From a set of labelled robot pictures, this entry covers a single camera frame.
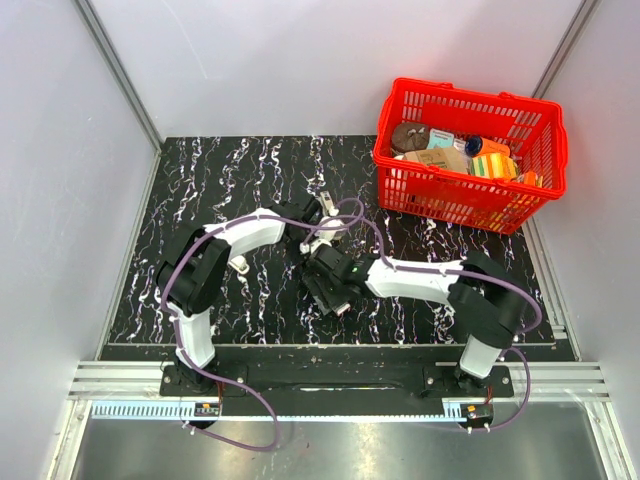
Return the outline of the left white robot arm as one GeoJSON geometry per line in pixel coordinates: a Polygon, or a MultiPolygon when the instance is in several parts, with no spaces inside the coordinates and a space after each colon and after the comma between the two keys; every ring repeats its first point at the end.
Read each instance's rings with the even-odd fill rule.
{"type": "Polygon", "coordinates": [[[321,210],[320,201],[308,196],[300,203],[274,204],[219,224],[180,225],[163,253],[155,283],[160,308],[174,322],[176,355],[186,365],[182,384],[193,394],[208,394],[217,381],[209,365],[215,357],[209,309],[230,262],[283,240],[303,240],[321,210]]]}

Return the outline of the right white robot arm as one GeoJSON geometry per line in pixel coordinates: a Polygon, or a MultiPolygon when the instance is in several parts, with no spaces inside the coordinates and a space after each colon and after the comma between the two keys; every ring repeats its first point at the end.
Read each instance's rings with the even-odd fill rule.
{"type": "Polygon", "coordinates": [[[482,252],[429,263],[381,254],[354,258],[323,240],[300,250],[303,282],[325,314],[341,315],[365,297],[402,297],[451,308],[467,335],[454,380],[468,396],[489,386],[493,365],[512,346],[525,307],[541,319],[533,297],[482,252]]]}

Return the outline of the black grey stapler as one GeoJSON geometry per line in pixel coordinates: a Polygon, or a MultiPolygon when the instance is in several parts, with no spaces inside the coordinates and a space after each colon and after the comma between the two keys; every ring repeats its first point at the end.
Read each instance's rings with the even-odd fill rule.
{"type": "Polygon", "coordinates": [[[321,203],[324,216],[333,217],[338,215],[339,210],[336,208],[328,191],[322,191],[320,193],[319,201],[321,203]]]}

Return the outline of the staple box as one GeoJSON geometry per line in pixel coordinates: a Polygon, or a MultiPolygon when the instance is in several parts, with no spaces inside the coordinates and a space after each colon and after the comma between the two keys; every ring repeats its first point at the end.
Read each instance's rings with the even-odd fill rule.
{"type": "Polygon", "coordinates": [[[341,316],[344,313],[348,312],[351,309],[351,304],[348,302],[345,302],[341,305],[335,306],[332,308],[332,311],[337,315],[337,316],[341,316]]]}

